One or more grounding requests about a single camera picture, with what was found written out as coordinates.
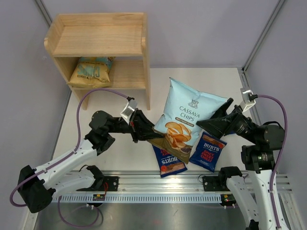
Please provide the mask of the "light blue cassava chips bag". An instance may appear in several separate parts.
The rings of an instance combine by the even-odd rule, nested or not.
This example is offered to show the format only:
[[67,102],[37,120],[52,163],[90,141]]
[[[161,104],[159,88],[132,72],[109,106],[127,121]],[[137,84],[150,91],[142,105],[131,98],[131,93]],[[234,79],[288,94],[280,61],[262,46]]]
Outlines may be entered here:
[[200,92],[170,78],[163,114],[153,127],[162,138],[153,139],[150,143],[187,164],[202,131],[196,123],[211,118],[226,102],[227,98]]

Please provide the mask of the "yellow kettle chips bag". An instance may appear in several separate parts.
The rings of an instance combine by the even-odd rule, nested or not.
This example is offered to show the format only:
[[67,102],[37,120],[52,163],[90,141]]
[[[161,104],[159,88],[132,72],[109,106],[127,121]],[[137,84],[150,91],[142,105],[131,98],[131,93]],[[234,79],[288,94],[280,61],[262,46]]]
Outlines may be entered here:
[[81,57],[68,81],[79,88],[104,88],[112,85],[109,78],[115,57]]

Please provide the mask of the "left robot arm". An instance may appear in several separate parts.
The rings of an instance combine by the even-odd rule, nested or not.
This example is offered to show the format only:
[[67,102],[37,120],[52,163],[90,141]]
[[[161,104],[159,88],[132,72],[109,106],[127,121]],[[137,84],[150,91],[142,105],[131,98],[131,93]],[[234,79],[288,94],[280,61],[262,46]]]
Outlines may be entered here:
[[130,134],[135,143],[162,138],[162,135],[154,132],[153,123],[139,109],[132,112],[129,121],[113,117],[105,111],[97,111],[89,126],[91,131],[78,139],[75,148],[43,165],[35,168],[27,165],[20,170],[17,191],[31,213],[40,212],[54,198],[66,193],[78,189],[100,190],[104,175],[97,167],[90,166],[85,172],[69,172],[107,151],[115,142],[112,133]]

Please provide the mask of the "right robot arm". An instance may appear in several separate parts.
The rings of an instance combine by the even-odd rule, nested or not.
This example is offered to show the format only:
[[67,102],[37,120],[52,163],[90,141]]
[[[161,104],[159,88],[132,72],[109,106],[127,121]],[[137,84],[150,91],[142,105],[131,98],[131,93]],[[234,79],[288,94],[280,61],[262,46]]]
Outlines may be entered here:
[[254,106],[256,98],[256,94],[249,95],[227,115],[226,110],[233,102],[233,99],[228,99],[210,119],[197,122],[199,127],[215,138],[234,132],[252,143],[251,146],[242,146],[241,160],[251,180],[254,195],[250,194],[243,174],[236,166],[221,168],[217,176],[203,176],[202,183],[205,191],[221,188],[231,192],[247,230],[286,230],[288,226],[277,192],[278,161],[274,158],[274,151],[283,150],[287,126],[281,126],[276,121],[257,125],[250,117],[244,116],[244,111]]

